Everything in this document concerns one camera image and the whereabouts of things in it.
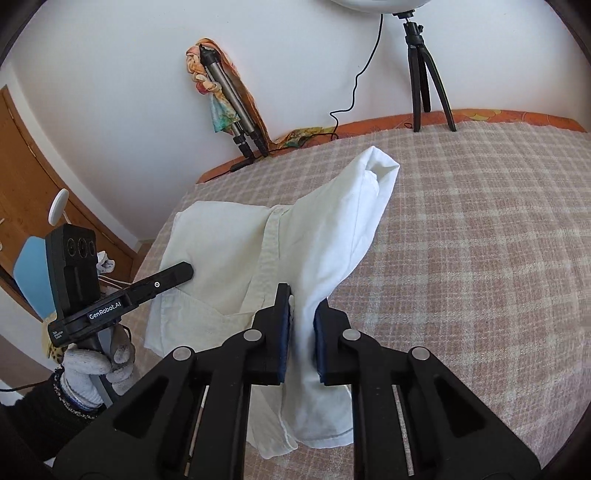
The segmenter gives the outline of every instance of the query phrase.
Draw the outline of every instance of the bracelet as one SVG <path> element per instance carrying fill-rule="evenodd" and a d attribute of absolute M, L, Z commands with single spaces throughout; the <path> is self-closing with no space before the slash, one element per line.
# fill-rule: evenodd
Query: bracelet
<path fill-rule="evenodd" d="M 60 386 L 60 379 L 61 379 L 63 372 L 64 372 L 63 368 L 58 368 L 53 373 L 53 390 L 56 392 L 57 398 L 60 399 L 62 405 L 64 405 L 66 410 L 69 411 L 70 413 L 73 413 L 77 417 L 80 417 L 85 420 L 94 420 L 98 415 L 97 413 L 83 413 L 80 410 L 78 410 L 75 406 L 72 406 L 72 403 L 70 402 L 70 400 L 68 398 L 66 398 L 66 395 L 61 390 L 61 386 Z"/>

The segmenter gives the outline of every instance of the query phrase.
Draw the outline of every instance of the black tripod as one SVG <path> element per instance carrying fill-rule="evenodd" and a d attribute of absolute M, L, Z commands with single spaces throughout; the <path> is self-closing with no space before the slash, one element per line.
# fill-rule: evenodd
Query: black tripod
<path fill-rule="evenodd" d="M 423 97 L 423 109 L 426 112 L 431 111 L 431 99 L 429 97 L 429 83 L 427 79 L 427 69 L 431 74 L 443 111 L 447 118 L 447 124 L 452 132 L 456 131 L 456 124 L 453 121 L 452 109 L 449 106 L 441 77 L 433 61 L 433 57 L 425 46 L 423 40 L 423 26 L 411 22 L 414 10 L 395 14 L 401 20 L 406 20 L 404 30 L 406 31 L 406 41 L 408 44 L 408 64 L 410 66 L 410 83 L 413 90 L 413 130 L 418 132 L 421 129 L 421 97 Z"/>

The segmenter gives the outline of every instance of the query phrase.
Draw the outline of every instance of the wooden door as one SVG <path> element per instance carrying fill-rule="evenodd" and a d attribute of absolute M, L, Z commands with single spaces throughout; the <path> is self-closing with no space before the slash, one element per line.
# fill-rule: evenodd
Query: wooden door
<path fill-rule="evenodd" d="M 0 96 L 0 265 L 12 275 L 15 261 L 30 236 L 45 237 L 51 203 L 67 188 L 26 131 L 4 87 Z M 115 260 L 109 276 L 130 281 L 135 252 L 103 225 L 70 192 L 66 213 L 75 225 L 96 232 L 98 251 Z"/>

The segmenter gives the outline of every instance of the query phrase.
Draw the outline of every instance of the plaid blanket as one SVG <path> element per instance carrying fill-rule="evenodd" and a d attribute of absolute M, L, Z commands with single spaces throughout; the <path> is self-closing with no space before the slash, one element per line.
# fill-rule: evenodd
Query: plaid blanket
<path fill-rule="evenodd" d="M 267 159 L 196 185 L 137 278 L 158 270 L 196 200 L 289 205 L 376 145 L 401 164 L 374 244 L 329 298 L 383 345 L 424 345 L 546 464 L 591 400 L 591 136 L 527 124 L 390 130 Z M 126 315 L 144 372 L 149 305 Z M 249 479 L 352 478 L 352 447 L 261 459 Z"/>

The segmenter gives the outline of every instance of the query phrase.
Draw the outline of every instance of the glove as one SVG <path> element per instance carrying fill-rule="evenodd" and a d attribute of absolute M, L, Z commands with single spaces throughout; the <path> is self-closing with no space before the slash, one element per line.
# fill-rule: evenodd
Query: glove
<path fill-rule="evenodd" d="M 117 395 L 123 395 L 139 379 L 134 365 L 135 347 L 121 325 L 116 325 L 111 340 L 111 362 L 104 354 L 70 345 L 64 353 L 62 392 L 82 410 L 94 410 L 103 403 L 90 375 L 106 375 Z"/>

